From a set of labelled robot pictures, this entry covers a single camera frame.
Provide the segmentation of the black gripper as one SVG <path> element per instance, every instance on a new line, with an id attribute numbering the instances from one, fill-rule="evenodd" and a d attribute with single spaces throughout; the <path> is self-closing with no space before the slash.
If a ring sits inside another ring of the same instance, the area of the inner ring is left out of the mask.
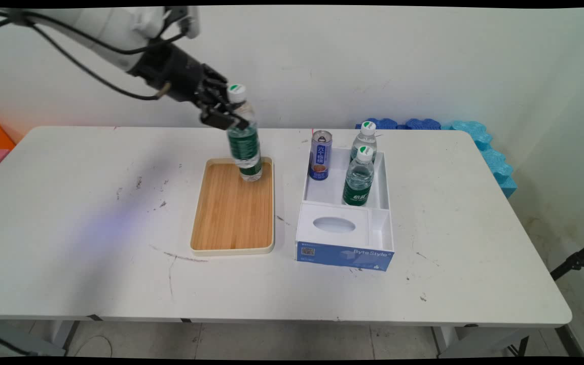
<path id="1" fill-rule="evenodd" d="M 145 51 L 128 74 L 142 78 L 158 91 L 169 84 L 165 95 L 178 102 L 196 102 L 201 123 L 206 126 L 223 131 L 231 127 L 243 131 L 249 126 L 248 120 L 227 104 L 228 80 L 174 44 Z"/>

